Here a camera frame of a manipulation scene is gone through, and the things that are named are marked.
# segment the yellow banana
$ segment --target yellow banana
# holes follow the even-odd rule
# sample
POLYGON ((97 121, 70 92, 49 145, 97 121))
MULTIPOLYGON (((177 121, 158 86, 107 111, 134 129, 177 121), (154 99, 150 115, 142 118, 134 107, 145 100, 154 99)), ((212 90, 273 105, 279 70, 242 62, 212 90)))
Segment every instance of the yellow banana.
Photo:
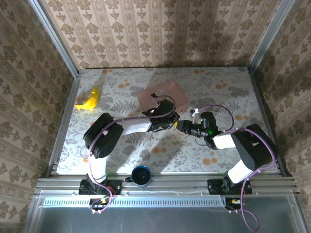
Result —
POLYGON ((100 98, 100 93, 97 87, 94 87, 89 99, 85 101, 84 104, 75 104, 75 108, 80 110, 80 109, 93 109, 95 106, 98 104, 100 98))

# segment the cable clip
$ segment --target cable clip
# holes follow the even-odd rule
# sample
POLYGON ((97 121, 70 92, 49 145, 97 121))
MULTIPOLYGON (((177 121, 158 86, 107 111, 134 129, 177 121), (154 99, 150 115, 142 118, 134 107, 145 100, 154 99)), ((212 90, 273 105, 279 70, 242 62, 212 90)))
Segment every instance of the cable clip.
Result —
POLYGON ((191 109, 190 110, 190 117, 194 117, 195 114, 199 113, 199 109, 195 108, 195 109, 191 109))

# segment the blue cup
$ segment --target blue cup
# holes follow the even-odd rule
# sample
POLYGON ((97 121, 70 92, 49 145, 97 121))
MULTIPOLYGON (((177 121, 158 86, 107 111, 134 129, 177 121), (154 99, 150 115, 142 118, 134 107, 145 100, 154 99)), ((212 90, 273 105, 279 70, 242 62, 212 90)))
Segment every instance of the blue cup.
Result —
POLYGON ((125 179, 126 182, 134 182, 140 188, 145 188, 151 183, 151 170, 144 165, 133 169, 132 175, 125 179))

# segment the floral tablecloth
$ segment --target floral tablecloth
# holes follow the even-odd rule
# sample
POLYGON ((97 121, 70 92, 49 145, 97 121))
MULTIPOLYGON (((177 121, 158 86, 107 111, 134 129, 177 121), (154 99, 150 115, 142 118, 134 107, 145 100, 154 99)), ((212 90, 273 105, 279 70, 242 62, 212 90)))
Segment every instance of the floral tablecloth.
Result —
MULTIPOLYGON (((84 101, 95 85, 100 89, 100 101, 93 110, 73 109, 57 173, 86 174, 83 135, 90 125, 104 112, 116 118, 141 113, 136 94, 172 80, 188 99, 188 110, 220 103, 232 112, 235 127, 257 123, 266 131, 245 67, 90 69, 81 77, 76 101, 84 101)), ((212 110, 218 127, 229 128, 228 113, 212 110)), ((190 119, 189 111, 180 115, 180 119, 190 119)), ((108 156, 106 170, 130 174, 134 167, 144 164, 153 173, 225 172, 239 160, 236 149, 210 150, 197 145, 193 136, 172 128, 122 136, 108 156)))

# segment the patterned wall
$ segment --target patterned wall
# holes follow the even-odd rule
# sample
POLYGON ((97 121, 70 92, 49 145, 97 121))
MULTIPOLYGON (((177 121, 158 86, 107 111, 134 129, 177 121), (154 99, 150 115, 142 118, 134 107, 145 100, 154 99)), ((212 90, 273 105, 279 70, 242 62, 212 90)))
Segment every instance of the patterned wall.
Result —
POLYGON ((311 221, 311 1, 296 0, 256 76, 311 221))
POLYGON ((246 66, 280 0, 41 0, 77 67, 246 66))
POLYGON ((72 76, 32 7, 24 0, 1 0, 0 232, 25 221, 71 84, 72 76))

